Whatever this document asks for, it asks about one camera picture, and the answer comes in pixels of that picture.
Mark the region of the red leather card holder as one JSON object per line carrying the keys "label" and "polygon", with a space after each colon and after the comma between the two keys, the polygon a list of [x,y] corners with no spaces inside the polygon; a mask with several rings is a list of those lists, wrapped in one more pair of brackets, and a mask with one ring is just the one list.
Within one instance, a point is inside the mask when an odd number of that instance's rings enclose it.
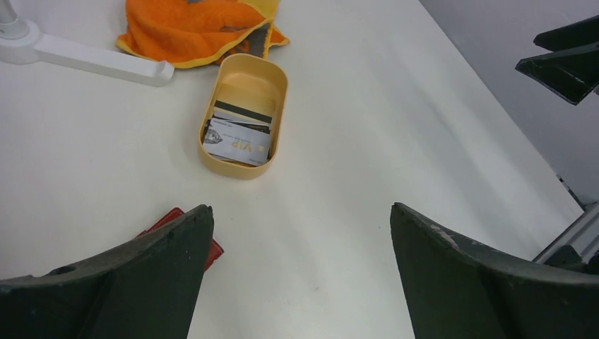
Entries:
{"label": "red leather card holder", "polygon": [[[142,237],[146,234],[154,232],[161,227],[165,226],[167,223],[172,222],[173,220],[179,218],[184,214],[184,211],[181,208],[175,207],[162,216],[153,226],[148,229],[142,231],[136,236],[136,239]],[[215,261],[217,261],[223,254],[225,253],[224,249],[217,243],[214,239],[211,240],[210,248],[208,251],[208,258],[206,260],[204,271],[207,271]]]}

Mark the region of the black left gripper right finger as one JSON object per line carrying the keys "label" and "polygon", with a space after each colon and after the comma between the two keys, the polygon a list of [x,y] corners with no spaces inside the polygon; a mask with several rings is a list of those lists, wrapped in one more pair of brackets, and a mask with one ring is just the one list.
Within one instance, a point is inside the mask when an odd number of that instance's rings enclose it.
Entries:
{"label": "black left gripper right finger", "polygon": [[598,274],[512,256],[402,203],[390,228],[416,338],[598,337]]}

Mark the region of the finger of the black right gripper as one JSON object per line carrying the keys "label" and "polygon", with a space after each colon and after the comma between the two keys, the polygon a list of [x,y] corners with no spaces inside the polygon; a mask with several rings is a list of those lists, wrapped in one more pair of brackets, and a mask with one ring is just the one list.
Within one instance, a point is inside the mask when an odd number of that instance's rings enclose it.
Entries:
{"label": "finger of the black right gripper", "polygon": [[598,42],[598,16],[540,33],[533,43],[551,52],[582,47]]}
{"label": "finger of the black right gripper", "polygon": [[578,105],[598,88],[598,43],[522,59],[516,70]]}

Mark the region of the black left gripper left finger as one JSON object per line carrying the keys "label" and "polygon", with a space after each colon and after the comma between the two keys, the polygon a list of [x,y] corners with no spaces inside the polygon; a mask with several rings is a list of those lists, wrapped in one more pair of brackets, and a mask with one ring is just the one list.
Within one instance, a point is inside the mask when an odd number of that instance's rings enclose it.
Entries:
{"label": "black left gripper left finger", "polygon": [[1,281],[2,338],[186,338],[213,238],[210,206],[43,276]]}

